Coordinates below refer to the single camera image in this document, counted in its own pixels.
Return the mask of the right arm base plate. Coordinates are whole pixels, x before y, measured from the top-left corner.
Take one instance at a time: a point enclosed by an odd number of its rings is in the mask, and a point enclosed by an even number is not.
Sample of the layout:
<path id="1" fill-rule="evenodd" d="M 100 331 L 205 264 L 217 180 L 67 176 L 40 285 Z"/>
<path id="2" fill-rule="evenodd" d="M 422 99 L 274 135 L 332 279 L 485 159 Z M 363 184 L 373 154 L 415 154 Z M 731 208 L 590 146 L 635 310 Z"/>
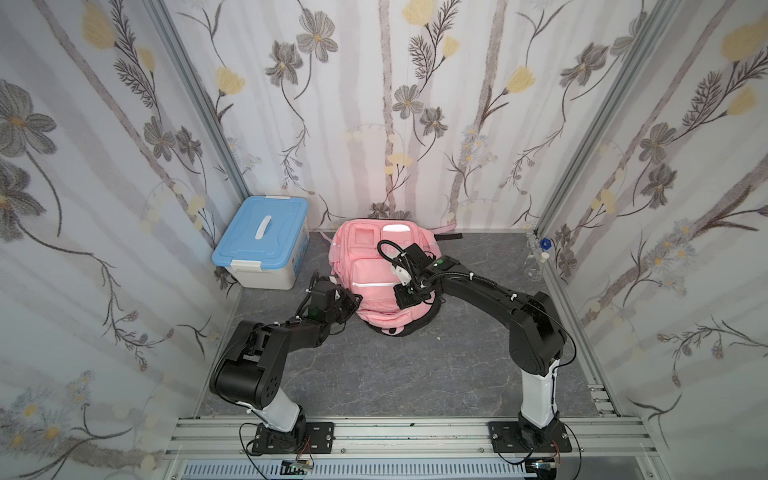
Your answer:
<path id="1" fill-rule="evenodd" d="M 555 419 L 540 429 L 527 420 L 491 421 L 487 423 L 495 453 L 571 453 L 570 436 L 562 422 Z"/>

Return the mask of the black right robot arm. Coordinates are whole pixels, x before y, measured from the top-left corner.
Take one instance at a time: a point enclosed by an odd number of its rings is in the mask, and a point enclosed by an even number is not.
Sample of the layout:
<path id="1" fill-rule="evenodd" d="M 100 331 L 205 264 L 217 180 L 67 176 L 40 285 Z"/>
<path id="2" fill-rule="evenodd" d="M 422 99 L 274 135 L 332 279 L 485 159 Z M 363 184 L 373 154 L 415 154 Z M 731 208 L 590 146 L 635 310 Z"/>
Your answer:
<path id="1" fill-rule="evenodd" d="M 541 442 L 562 426 L 556 406 L 556 375 L 570 335 L 551 298 L 514 291 L 480 276 L 450 256 L 433 258 L 413 243 L 405 248 L 391 240 L 377 244 L 399 283 L 393 287 L 401 309 L 439 300 L 461 299 L 500 322 L 509 333 L 509 354 L 521 370 L 523 401 L 518 414 L 527 442 Z"/>

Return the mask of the clear glass flask blue cap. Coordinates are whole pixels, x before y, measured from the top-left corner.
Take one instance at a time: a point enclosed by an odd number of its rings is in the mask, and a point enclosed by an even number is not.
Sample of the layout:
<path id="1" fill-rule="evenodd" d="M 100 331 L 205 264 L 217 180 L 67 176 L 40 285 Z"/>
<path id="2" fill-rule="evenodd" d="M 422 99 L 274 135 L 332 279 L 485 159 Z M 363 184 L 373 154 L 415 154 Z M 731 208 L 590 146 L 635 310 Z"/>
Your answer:
<path id="1" fill-rule="evenodd" d="M 529 252 L 524 264 L 524 275 L 531 281 L 540 281 L 543 266 L 550 258 L 552 241 L 549 238 L 539 239 L 533 232 L 528 232 L 526 238 Z"/>

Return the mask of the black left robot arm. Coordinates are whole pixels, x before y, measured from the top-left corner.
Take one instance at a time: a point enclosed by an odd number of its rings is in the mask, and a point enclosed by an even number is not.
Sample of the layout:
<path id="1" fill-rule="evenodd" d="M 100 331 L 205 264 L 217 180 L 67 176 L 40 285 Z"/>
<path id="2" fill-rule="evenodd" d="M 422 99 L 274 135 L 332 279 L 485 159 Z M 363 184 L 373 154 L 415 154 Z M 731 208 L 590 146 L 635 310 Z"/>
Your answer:
<path id="1" fill-rule="evenodd" d="M 246 319 L 231 335 L 209 378 L 209 391 L 256 415 L 270 430 L 291 433 L 303 410 L 282 390 L 288 355 L 321 346 L 363 296 L 315 273 L 294 315 L 283 322 Z"/>

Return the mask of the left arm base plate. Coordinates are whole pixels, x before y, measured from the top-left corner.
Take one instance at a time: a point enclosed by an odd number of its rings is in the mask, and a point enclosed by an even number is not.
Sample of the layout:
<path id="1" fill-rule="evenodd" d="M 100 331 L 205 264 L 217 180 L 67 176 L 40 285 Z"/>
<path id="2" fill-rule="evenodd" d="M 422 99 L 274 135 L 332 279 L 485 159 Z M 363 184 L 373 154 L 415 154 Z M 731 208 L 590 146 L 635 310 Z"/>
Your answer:
<path id="1" fill-rule="evenodd" d="M 299 422 L 290 432 L 279 432 L 257 427 L 251 441 L 246 444 L 249 454 L 330 454 L 335 440 L 333 422 Z"/>

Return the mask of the aluminium front rail frame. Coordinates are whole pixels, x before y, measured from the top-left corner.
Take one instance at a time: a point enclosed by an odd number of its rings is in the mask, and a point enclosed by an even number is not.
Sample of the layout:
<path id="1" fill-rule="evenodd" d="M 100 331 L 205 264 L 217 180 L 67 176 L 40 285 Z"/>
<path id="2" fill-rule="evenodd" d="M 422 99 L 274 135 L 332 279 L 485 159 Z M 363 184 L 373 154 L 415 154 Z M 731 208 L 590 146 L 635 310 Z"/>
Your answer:
<path id="1" fill-rule="evenodd" d="M 182 419 L 162 456 L 168 479 L 190 460 L 286 460 L 311 470 L 319 459 L 498 459 L 521 466 L 534 479 L 668 479 L 656 445 L 634 417 L 568 418 L 571 453 L 495 453 L 487 423 L 509 419 L 460 417 L 317 417 L 333 422 L 330 454 L 265 454 L 246 451 L 259 426 L 245 417 Z"/>

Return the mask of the pink school backpack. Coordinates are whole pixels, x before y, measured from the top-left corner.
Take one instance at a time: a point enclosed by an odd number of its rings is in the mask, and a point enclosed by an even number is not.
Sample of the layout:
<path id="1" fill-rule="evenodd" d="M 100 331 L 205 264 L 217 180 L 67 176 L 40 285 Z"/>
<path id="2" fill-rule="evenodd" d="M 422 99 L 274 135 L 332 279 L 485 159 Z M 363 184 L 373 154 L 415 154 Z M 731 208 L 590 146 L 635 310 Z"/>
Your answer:
<path id="1" fill-rule="evenodd" d="M 389 259 L 398 248 L 377 245 L 389 240 L 399 248 L 414 243 L 427 254 L 441 255 L 435 232 L 407 220 L 355 219 L 341 225 L 331 240 L 331 274 L 344 288 L 360 295 L 357 315 L 375 332 L 403 337 L 427 326 L 437 316 L 440 302 L 430 297 L 406 309 L 396 303 L 394 288 L 401 279 Z"/>

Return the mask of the blue lidded storage box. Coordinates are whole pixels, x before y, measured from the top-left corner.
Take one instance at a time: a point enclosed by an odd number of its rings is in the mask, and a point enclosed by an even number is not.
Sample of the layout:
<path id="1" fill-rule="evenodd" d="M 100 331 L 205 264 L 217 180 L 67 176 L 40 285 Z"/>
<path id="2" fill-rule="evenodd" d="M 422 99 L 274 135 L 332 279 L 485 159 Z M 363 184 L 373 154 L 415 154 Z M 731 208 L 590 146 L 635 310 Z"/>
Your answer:
<path id="1" fill-rule="evenodd" d="M 291 289 L 309 242 L 308 211 L 301 197 L 247 198 L 214 249 L 213 264 L 245 288 Z"/>

